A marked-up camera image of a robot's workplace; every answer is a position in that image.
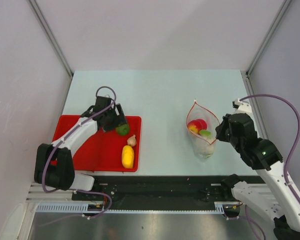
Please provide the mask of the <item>clear zip top bag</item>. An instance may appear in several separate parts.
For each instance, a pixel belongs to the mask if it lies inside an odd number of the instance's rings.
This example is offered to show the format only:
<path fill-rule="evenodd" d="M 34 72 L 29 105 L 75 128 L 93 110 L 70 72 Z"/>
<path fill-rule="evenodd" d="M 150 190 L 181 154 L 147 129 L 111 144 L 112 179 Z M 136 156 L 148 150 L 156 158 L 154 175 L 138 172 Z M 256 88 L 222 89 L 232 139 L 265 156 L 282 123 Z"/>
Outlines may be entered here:
<path fill-rule="evenodd" d="M 215 128 L 219 125 L 217 116 L 194 99 L 185 119 L 185 127 L 198 159 L 205 161 L 214 154 L 217 144 Z"/>

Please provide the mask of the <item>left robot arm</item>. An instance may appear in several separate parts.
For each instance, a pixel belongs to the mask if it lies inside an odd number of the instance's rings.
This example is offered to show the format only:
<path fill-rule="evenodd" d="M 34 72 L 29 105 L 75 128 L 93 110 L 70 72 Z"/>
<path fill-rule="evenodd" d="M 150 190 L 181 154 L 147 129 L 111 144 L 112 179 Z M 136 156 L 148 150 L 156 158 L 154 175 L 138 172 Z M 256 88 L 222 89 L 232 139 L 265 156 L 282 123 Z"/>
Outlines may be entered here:
<path fill-rule="evenodd" d="M 94 184 L 94 177 L 75 171 L 73 157 L 99 130 L 106 133 L 127 123 L 122 106 L 115 99 L 98 96 L 70 130 L 52 143 L 42 143 L 37 148 L 34 181 L 48 193 L 81 190 L 88 199 L 97 199 L 101 188 Z"/>

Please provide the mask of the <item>white fake garlic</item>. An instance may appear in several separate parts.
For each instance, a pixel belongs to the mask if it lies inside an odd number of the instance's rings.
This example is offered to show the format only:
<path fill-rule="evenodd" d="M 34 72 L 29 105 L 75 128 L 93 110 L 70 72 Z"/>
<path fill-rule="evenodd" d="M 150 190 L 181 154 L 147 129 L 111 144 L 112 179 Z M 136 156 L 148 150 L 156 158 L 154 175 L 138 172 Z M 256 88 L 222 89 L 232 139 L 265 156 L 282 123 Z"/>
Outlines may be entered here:
<path fill-rule="evenodd" d="M 134 147 L 137 144 L 137 139 L 136 139 L 136 135 L 132 135 L 131 137 L 129 137 L 127 139 L 127 145 L 130 147 Z"/>

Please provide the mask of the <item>yellow green fake fruit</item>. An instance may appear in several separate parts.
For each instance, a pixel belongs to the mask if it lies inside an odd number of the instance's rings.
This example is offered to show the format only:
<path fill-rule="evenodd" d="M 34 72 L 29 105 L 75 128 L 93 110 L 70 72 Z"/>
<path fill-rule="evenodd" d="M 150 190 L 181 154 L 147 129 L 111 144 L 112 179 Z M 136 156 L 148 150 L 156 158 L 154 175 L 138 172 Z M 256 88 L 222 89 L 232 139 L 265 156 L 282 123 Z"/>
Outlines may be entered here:
<path fill-rule="evenodd" d="M 130 132 L 130 125 L 128 123 L 122 124 L 116 127 L 115 131 L 119 136 L 126 136 Z"/>

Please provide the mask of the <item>yellow fake mango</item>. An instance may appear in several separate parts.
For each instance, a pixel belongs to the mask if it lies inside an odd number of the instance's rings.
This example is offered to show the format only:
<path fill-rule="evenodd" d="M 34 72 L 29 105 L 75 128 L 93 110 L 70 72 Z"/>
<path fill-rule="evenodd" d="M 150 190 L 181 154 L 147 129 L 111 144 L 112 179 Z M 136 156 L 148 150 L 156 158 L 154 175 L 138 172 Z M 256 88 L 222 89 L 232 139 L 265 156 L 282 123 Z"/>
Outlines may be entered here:
<path fill-rule="evenodd" d="M 134 165 L 135 153 L 130 145 L 125 145 L 122 148 L 121 163 L 124 168 L 132 169 Z"/>

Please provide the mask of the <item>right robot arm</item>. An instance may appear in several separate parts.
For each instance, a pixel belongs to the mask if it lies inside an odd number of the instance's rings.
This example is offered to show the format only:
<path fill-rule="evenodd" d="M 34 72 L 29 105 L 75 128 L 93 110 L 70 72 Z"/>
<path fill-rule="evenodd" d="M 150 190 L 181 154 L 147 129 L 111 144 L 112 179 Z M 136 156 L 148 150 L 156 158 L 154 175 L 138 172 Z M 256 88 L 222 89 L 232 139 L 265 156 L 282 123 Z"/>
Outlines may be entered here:
<path fill-rule="evenodd" d="M 294 196 L 284 175 L 283 157 L 267 139 L 258 137 L 254 122 L 246 113 L 226 114 L 216 127 L 216 138 L 230 143 L 243 162 L 261 177 L 273 194 L 273 203 L 232 174 L 221 183 L 220 194 L 243 202 L 273 227 L 278 240 L 300 240 L 300 196 Z"/>

